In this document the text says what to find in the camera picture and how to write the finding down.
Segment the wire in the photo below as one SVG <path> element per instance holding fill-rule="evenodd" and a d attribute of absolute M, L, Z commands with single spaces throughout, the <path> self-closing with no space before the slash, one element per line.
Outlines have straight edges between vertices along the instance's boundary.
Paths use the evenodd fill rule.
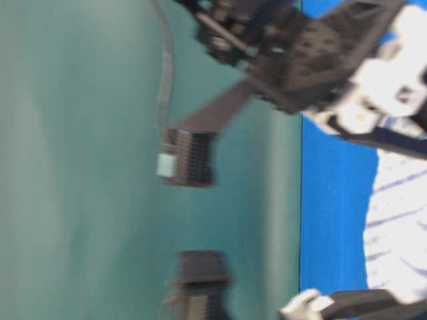
<path fill-rule="evenodd" d="M 173 51 L 172 51 L 172 36 L 171 29 L 167 24 L 165 13 L 163 12 L 157 0 L 150 0 L 153 5 L 154 11 L 161 23 L 162 41 L 163 41 L 163 66 L 161 72 L 161 83 L 159 94 L 157 96 L 157 131 L 159 138 L 164 141 L 166 145 L 171 143 L 170 135 L 165 137 L 165 130 L 168 128 L 169 118 L 169 105 L 171 101 L 172 87 L 173 87 Z"/>

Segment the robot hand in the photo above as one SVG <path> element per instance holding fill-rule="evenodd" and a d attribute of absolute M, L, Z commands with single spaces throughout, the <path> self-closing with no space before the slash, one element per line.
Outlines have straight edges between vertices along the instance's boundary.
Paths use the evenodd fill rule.
<path fill-rule="evenodd" d="M 292 298 L 279 312 L 283 320 L 324 320 L 320 311 L 333 303 L 318 290 L 309 289 Z"/>

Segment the white robot part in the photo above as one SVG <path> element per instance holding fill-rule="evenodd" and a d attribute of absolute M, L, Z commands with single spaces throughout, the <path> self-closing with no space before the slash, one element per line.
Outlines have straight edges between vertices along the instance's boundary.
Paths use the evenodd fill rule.
<path fill-rule="evenodd" d="M 378 56 L 365 60 L 350 79 L 352 87 L 326 111 L 308 111 L 309 117 L 327 134 L 335 115 L 351 134 L 372 132 L 385 117 L 411 117 L 427 102 L 427 46 L 415 30 L 427 30 L 427 11 L 405 6 L 392 24 L 396 38 L 383 44 Z"/>

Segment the blue surface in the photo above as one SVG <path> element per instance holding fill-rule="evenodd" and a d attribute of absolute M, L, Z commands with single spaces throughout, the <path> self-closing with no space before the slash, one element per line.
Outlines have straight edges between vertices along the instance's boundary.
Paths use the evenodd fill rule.
<path fill-rule="evenodd" d="M 319 17 L 340 0 L 305 0 Z M 423 7 L 427 1 L 411 1 Z M 365 289 L 363 230 L 378 158 L 303 120 L 301 289 Z"/>

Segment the white plastic part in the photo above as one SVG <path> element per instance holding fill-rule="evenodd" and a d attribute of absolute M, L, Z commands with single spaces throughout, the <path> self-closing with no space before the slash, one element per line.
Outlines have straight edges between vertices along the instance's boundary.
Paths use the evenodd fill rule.
<path fill-rule="evenodd" d="M 371 103 L 361 88 L 355 85 L 332 106 L 336 110 L 338 124 L 349 133 L 369 133 L 377 126 L 383 115 L 370 108 L 378 107 Z"/>
<path fill-rule="evenodd" d="M 176 156 L 160 153 L 157 159 L 157 175 L 163 178 L 175 176 Z"/>
<path fill-rule="evenodd" d="M 309 306 L 311 310 L 321 312 L 334 303 L 335 301 L 329 295 L 321 295 L 320 297 L 315 298 L 312 302 L 310 302 Z"/>
<path fill-rule="evenodd" d="M 305 290 L 280 309 L 280 313 L 286 320 L 323 320 L 319 311 L 310 308 L 310 302 L 318 297 L 320 297 L 318 290 Z"/>

